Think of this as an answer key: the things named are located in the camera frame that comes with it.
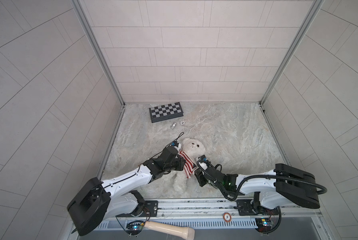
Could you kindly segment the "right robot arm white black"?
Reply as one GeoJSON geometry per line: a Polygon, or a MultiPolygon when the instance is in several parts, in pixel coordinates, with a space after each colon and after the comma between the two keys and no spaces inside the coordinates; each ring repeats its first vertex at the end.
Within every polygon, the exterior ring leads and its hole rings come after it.
{"type": "Polygon", "coordinates": [[[258,193],[259,199],[254,203],[265,209],[291,203],[319,209],[318,196],[327,193],[327,188],[317,184],[313,174],[285,164],[276,164],[275,169],[256,175],[224,174],[205,161],[198,161],[197,165],[195,176],[200,186],[212,185],[231,202],[240,194],[258,193]]]}

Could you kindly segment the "red white striped knit sweater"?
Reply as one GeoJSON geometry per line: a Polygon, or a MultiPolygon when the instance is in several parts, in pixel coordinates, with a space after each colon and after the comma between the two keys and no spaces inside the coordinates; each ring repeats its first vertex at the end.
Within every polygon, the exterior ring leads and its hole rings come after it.
{"type": "Polygon", "coordinates": [[[194,161],[182,150],[179,151],[179,156],[185,160],[184,171],[186,173],[186,177],[191,178],[192,174],[195,170],[198,169],[198,166],[194,163],[194,161]]]}

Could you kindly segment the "white teddy bear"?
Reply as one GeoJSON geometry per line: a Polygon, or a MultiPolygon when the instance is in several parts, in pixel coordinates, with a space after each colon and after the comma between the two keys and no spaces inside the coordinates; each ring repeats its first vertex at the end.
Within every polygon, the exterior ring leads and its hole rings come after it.
{"type": "Polygon", "coordinates": [[[179,151],[179,156],[185,160],[185,164],[184,170],[176,173],[174,190],[184,193],[187,189],[187,179],[191,178],[198,168],[196,161],[198,157],[206,153],[206,147],[201,141],[192,138],[185,138],[181,144],[182,148],[179,151]]]}

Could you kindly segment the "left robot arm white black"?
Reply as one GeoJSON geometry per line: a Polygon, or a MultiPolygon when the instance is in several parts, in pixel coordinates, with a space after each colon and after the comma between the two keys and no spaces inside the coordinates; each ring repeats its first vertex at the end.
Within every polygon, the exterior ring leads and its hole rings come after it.
{"type": "Polygon", "coordinates": [[[85,236],[105,219],[142,213],[145,200],[136,188],[171,171],[183,171],[186,161],[178,155],[180,149],[181,144],[173,141],[157,158],[146,160],[135,170],[104,181],[97,177],[88,180],[67,206],[75,232],[85,236]]]}

